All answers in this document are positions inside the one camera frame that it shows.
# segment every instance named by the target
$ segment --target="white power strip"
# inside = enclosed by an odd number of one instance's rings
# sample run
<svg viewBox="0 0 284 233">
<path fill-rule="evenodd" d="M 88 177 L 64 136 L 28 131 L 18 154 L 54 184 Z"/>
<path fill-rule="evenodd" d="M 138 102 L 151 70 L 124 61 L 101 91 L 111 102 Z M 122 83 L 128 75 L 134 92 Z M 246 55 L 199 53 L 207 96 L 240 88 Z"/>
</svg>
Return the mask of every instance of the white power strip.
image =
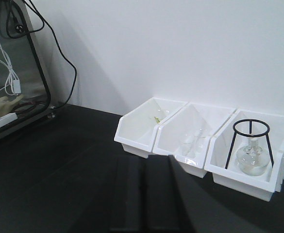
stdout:
<svg viewBox="0 0 284 233">
<path fill-rule="evenodd" d="M 8 113 L 0 118 L 0 127 L 14 121 L 17 119 L 17 115 L 15 113 Z"/>
</svg>

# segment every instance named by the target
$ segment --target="storage bin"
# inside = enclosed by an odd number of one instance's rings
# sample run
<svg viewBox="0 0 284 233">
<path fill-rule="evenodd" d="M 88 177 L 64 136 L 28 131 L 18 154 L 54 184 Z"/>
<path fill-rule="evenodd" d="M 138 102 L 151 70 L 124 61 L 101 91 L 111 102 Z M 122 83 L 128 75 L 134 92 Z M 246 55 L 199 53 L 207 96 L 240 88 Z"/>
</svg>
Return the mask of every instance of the storage bin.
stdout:
<svg viewBox="0 0 284 233">
<path fill-rule="evenodd" d="M 269 163 L 266 172 L 261 176 L 249 176 L 238 167 L 236 152 L 247 145 L 248 139 L 240 135 L 236 136 L 231 159 L 228 168 L 225 169 L 234 134 L 233 124 L 247 118 L 261 120 L 270 127 L 268 135 L 274 165 L 272 167 Z M 253 125 L 253 130 L 258 132 L 262 129 L 259 129 L 259 125 Z M 267 148 L 266 137 L 258 139 L 260 146 Z M 214 182 L 218 184 L 270 201 L 275 191 L 280 192 L 284 178 L 284 116 L 238 109 L 211 139 L 204 169 L 213 173 Z"/>
<path fill-rule="evenodd" d="M 187 104 L 159 126 L 153 152 L 160 155 L 173 154 L 187 173 L 204 177 L 204 162 L 210 138 L 234 111 L 235 108 Z"/>
<path fill-rule="evenodd" d="M 152 153 L 159 126 L 187 103 L 149 99 L 119 120 L 115 141 L 120 142 L 125 151 L 147 158 Z"/>
</svg>

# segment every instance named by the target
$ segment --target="white cable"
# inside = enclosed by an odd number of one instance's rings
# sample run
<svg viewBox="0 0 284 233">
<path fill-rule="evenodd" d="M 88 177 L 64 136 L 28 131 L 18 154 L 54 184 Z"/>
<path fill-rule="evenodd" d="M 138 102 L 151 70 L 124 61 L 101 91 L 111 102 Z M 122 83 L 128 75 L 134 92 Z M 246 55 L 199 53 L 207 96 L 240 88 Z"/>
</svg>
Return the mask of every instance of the white cable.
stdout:
<svg viewBox="0 0 284 233">
<path fill-rule="evenodd" d="M 1 43 L 0 43 L 0 50 L 1 50 L 1 53 L 4 57 L 4 59 L 5 59 L 5 61 L 0 59 L 0 63 L 2 65 L 4 65 L 9 71 L 7 80 L 5 82 L 5 86 L 3 88 L 1 88 L 0 91 L 5 89 L 5 92 L 7 93 L 7 95 L 15 96 L 15 95 L 20 94 L 20 93 L 15 92 L 14 81 L 19 81 L 20 79 L 19 79 L 18 75 L 16 74 L 16 72 L 13 70 L 10 58 L 9 58 L 8 54 L 6 53 L 6 51 L 4 51 L 2 49 Z M 10 86 L 11 93 L 9 93 L 8 90 L 7 90 L 8 86 Z"/>
</svg>

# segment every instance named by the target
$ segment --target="white wall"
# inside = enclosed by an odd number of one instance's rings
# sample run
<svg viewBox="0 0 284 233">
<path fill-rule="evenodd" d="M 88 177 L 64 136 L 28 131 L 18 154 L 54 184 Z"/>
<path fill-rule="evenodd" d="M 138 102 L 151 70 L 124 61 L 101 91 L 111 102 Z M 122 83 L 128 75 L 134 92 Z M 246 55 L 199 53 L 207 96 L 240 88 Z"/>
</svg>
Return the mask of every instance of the white wall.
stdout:
<svg viewBox="0 0 284 233">
<path fill-rule="evenodd" d="M 157 96 L 284 114 L 283 0 L 34 3 L 78 68 L 71 103 L 125 114 Z M 37 36 L 64 100 L 72 69 L 49 30 Z"/>
</svg>

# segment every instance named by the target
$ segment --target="small green item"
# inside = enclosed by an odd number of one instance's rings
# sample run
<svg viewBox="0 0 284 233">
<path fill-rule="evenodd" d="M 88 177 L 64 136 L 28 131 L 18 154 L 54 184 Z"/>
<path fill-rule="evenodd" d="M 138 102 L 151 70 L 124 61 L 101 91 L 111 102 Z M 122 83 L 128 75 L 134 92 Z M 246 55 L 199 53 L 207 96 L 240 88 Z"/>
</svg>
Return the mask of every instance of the small green item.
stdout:
<svg viewBox="0 0 284 233">
<path fill-rule="evenodd" d="M 157 124 L 159 124 L 160 123 L 160 119 L 159 118 L 157 118 L 157 117 L 153 117 L 153 118 L 155 118 L 155 121 L 157 122 Z"/>
</svg>

